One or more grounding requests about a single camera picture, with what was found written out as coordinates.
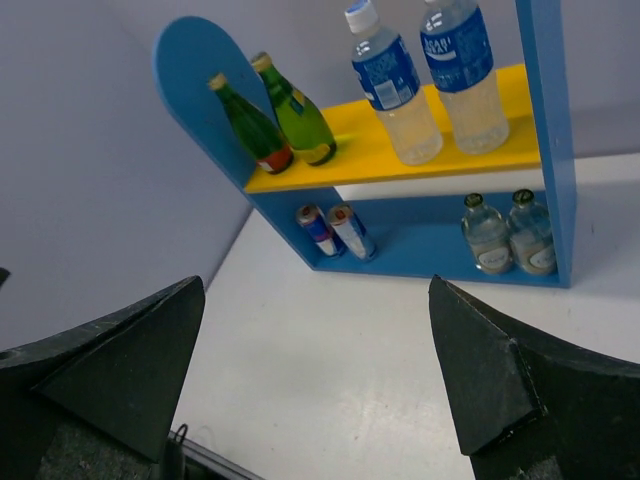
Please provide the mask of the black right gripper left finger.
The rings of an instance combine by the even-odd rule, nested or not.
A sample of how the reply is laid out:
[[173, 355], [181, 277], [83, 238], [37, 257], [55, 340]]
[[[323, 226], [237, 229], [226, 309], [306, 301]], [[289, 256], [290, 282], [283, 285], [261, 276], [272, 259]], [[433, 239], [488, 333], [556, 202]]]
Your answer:
[[2, 351], [2, 478], [186, 478], [170, 429], [204, 305], [192, 276]]

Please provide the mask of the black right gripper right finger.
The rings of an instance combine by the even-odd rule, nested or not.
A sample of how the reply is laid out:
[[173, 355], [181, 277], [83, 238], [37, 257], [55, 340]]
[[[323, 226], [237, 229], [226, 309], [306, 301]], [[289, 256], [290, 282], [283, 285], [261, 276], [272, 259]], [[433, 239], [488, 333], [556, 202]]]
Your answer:
[[525, 324], [439, 276], [429, 315], [476, 478], [638, 478], [638, 364]]

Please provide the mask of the silver blue can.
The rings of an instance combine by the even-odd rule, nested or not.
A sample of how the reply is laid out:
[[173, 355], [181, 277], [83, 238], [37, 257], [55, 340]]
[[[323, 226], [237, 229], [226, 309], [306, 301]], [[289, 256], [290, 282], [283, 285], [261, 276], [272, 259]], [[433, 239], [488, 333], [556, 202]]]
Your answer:
[[345, 253], [345, 244], [325, 220], [322, 210], [317, 205], [309, 203], [301, 206], [295, 217], [296, 222], [325, 256], [335, 258]]
[[377, 246], [354, 209], [346, 202], [335, 205], [328, 213], [329, 223], [349, 251], [361, 261], [370, 261]]

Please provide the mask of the green glass bottle orange label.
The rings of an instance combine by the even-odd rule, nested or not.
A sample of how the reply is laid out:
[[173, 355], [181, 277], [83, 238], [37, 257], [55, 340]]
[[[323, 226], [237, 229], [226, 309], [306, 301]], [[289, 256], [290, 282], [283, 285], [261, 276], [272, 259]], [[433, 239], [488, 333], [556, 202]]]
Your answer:
[[238, 94], [223, 73], [216, 73], [207, 85], [221, 101], [233, 132], [256, 164], [271, 175], [285, 171], [294, 154], [281, 130]]

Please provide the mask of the green glass bottle gold cap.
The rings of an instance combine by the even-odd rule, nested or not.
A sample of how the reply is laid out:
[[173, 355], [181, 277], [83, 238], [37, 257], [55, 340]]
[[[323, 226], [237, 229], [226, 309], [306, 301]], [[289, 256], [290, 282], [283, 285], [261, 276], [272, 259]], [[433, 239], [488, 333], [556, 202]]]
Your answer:
[[264, 83], [280, 129], [294, 152], [310, 166], [331, 160], [337, 144], [316, 105], [276, 69], [266, 52], [257, 53], [250, 63]]

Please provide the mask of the blue label water bottle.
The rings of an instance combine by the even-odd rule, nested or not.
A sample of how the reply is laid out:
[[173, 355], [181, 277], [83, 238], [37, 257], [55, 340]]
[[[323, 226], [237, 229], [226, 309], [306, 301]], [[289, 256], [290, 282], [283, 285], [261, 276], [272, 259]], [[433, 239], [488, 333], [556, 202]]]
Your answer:
[[429, 162], [443, 138], [403, 37], [381, 23], [370, 1], [354, 2], [344, 15], [354, 36], [351, 64], [396, 156], [408, 166]]
[[423, 53], [458, 149], [485, 154], [509, 136], [488, 31], [476, 1], [427, 1]]

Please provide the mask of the blue label water bottle front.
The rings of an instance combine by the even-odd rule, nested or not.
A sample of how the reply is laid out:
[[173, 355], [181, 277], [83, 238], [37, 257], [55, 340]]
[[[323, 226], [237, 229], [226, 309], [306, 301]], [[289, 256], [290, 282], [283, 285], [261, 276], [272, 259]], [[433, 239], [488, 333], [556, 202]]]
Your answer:
[[485, 154], [509, 136], [488, 31], [476, 1], [427, 1], [423, 53], [458, 149]]

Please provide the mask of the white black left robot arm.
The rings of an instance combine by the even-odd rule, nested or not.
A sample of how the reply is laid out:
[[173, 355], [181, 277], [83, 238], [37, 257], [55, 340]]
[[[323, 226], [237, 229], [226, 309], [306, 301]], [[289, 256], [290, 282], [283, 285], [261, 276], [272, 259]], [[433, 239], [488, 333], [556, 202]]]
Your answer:
[[4, 268], [0, 268], [0, 287], [7, 281], [10, 276], [10, 272]]

